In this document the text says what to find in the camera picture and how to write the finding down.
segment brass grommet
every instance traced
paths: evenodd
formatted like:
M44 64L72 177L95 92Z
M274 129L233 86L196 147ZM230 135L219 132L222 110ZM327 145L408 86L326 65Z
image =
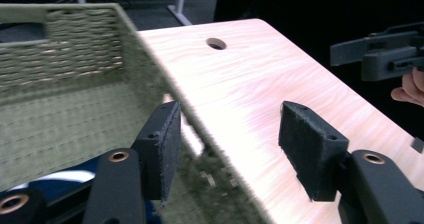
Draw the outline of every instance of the brass grommet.
M127 159L130 156L128 152L115 152L109 156L109 161L111 162L121 162Z
M6 206L6 204L10 201L16 201L10 206ZM29 196L26 194L16 194L13 196L6 197L5 199L0 201L0 215L8 214L14 212L21 208L29 201Z
M378 164L378 165L382 165L384 164L386 161L384 161L383 158L375 155L375 154L371 154L371 153L365 153L362 156L365 160L367 160L368 162L374 163L374 164Z

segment finger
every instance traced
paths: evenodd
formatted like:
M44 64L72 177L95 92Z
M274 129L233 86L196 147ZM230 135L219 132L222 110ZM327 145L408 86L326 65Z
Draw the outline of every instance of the finger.
M414 67L412 70L412 79L417 88L421 92L424 92L424 72L418 71L418 68Z
M424 102L409 96L402 87L393 89L390 95L395 101L410 102L419 106L424 106Z
M403 90L411 97L421 102L424 102L424 92L421 91L414 82L412 74L405 74L402 77Z

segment light wood grain surface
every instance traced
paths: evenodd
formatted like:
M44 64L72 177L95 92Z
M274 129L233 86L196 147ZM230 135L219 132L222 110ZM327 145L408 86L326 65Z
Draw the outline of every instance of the light wood grain surface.
M275 223L340 223L337 202L310 202L278 146L280 105L306 105L350 140L392 158L424 189L413 138L287 38L258 20L140 32L207 134ZM212 49L219 38L224 50Z

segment wicker basket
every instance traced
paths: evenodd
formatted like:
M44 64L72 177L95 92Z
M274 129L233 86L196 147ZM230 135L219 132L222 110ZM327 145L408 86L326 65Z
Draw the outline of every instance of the wicker basket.
M47 39L0 43L0 191L129 147L164 94L180 96L118 5L0 5L0 23L25 22L42 23ZM264 222L221 153L202 140L199 158L182 148L164 221Z

